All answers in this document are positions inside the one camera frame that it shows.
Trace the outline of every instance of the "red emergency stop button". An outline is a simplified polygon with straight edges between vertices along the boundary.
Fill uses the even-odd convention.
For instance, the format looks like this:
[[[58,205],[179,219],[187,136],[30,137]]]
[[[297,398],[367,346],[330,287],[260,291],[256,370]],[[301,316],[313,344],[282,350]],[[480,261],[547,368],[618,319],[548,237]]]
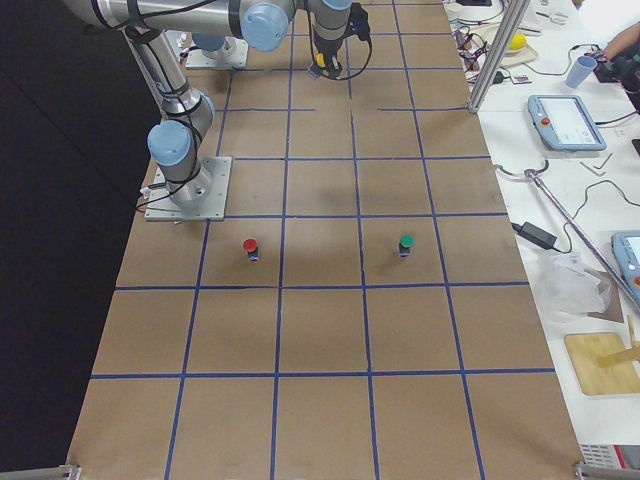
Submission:
[[[244,241],[242,248],[244,248],[247,253],[253,253],[258,249],[258,242],[253,238],[249,238]]]

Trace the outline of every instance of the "screen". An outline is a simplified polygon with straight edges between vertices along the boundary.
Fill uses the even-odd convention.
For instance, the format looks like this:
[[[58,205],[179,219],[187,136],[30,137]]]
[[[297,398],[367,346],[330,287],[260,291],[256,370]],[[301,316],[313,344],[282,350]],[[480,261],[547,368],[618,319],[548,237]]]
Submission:
[[[627,241],[633,250],[636,261],[640,261],[640,237],[627,237]]]
[[[580,105],[573,98],[541,98],[540,104],[551,120],[558,142],[565,145],[597,143]]]

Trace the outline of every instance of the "wooden board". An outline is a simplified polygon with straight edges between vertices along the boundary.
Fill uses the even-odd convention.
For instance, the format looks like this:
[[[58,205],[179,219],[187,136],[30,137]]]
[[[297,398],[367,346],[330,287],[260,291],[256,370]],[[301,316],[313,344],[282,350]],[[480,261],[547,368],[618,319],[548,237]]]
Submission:
[[[567,335],[564,343],[585,395],[640,393],[640,378],[632,362],[598,366],[599,356],[626,348],[617,333]]]

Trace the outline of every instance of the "table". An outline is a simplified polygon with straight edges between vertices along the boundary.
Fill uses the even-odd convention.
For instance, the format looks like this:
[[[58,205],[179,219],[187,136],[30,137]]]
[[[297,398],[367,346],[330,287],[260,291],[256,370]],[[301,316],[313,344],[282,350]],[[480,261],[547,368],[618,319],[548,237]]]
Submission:
[[[532,0],[532,3],[539,11],[562,11],[569,15],[569,22],[564,26],[541,17],[543,34],[528,39],[529,44],[539,53],[539,58],[531,63],[536,70],[562,72],[567,67],[567,50],[577,44],[591,43],[592,37],[584,29],[569,0],[550,0],[546,7],[540,6],[539,0]],[[584,51],[574,51],[572,59]],[[524,66],[514,67],[510,71],[512,74],[528,75],[533,83],[513,85],[507,80],[492,86],[479,112],[493,162],[510,171],[522,172],[527,168],[539,168],[544,161],[541,142],[527,112],[526,100],[530,95],[580,95],[595,121],[611,120],[633,111],[633,106],[619,85],[600,84],[595,76],[590,76],[579,88],[570,89],[564,85],[564,76],[544,76]],[[544,174],[545,183],[572,213],[582,203],[585,187],[599,180],[616,182],[632,201],[640,201],[637,189],[640,157],[630,141],[640,137],[640,118],[633,116],[610,127],[601,128],[601,132],[608,148],[601,152],[599,158],[552,159],[551,168]],[[580,163],[601,165],[609,154],[612,156],[601,170],[606,173],[600,178]],[[498,174],[498,180],[511,220],[520,224],[529,221],[553,233],[558,237],[559,248],[566,248],[567,240],[562,233],[564,219],[542,192],[532,183],[514,182],[502,174]],[[609,246],[611,234],[614,231],[640,228],[640,210],[626,204],[611,185],[592,189],[589,197],[587,207],[577,218],[578,223],[613,261]],[[589,266],[602,270],[577,236],[571,231],[570,233],[574,251],[580,252]],[[544,274],[539,261],[541,250],[519,237],[518,246],[534,297],[539,303],[541,299],[536,295],[536,290]],[[623,310],[631,313],[626,299],[622,299],[622,302]],[[628,346],[627,326],[591,317],[574,316],[571,319],[560,313],[554,315],[540,308],[539,310],[578,442],[582,445],[640,444],[640,429],[637,428],[640,424],[640,395],[585,396],[580,390],[563,343],[564,336],[571,333],[616,332]],[[637,314],[634,316],[637,331],[640,322]]]

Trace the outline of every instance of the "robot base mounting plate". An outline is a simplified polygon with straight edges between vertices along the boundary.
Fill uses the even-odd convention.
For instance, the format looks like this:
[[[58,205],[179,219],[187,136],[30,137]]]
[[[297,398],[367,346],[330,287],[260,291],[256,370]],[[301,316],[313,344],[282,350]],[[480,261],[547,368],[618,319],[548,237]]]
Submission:
[[[243,69],[247,66],[247,55],[249,44],[244,40],[235,40],[236,48],[228,56],[221,56],[220,59],[209,58],[200,50],[194,50],[187,57],[186,67],[188,70],[232,70]]]
[[[170,198],[153,202],[168,193],[165,188],[153,190],[148,200],[153,203],[146,207],[144,218],[148,221],[224,220],[232,162],[231,157],[201,159],[202,168],[206,168],[213,178],[209,194],[194,205],[181,206]],[[156,172],[154,182],[164,182],[160,169]]]

